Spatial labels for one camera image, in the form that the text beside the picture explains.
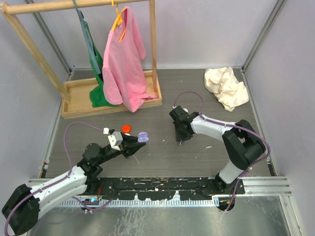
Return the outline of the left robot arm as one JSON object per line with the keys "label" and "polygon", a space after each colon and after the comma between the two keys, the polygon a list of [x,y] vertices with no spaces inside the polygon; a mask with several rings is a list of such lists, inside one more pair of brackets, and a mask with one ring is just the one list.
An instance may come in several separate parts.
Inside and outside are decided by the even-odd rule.
{"label": "left robot arm", "polygon": [[133,156],[149,138],[145,132],[135,137],[115,131],[108,140],[105,147],[96,143],[87,145],[83,158],[68,172],[32,187],[18,186],[1,210],[6,218],[4,233],[8,235],[8,229],[12,229],[16,236],[22,235],[63,201],[83,193],[96,193],[100,186],[98,175],[103,170],[101,164],[119,155]]}

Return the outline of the orange charging case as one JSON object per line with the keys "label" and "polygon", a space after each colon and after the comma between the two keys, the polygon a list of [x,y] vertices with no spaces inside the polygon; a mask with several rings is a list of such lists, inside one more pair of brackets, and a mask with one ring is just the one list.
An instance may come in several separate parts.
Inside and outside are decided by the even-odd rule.
{"label": "orange charging case", "polygon": [[125,124],[122,126],[122,132],[123,133],[130,133],[131,132],[131,126],[128,124]]}

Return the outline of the purple charging case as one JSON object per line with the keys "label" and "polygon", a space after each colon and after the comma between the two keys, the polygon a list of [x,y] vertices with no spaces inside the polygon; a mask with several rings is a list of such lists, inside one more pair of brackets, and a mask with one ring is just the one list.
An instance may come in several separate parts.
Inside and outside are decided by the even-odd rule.
{"label": "purple charging case", "polygon": [[137,136],[137,141],[139,143],[147,143],[149,141],[148,133],[140,132]]}

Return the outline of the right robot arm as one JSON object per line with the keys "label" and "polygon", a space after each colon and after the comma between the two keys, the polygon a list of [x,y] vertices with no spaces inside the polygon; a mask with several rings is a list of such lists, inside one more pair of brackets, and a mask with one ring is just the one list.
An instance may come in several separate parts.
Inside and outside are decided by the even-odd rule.
{"label": "right robot arm", "polygon": [[200,134],[224,143],[229,161],[215,176],[214,183],[220,193],[228,193],[235,180],[266,152],[267,145],[246,120],[223,122],[198,112],[189,114],[181,106],[174,107],[169,115],[173,119],[177,142]]}

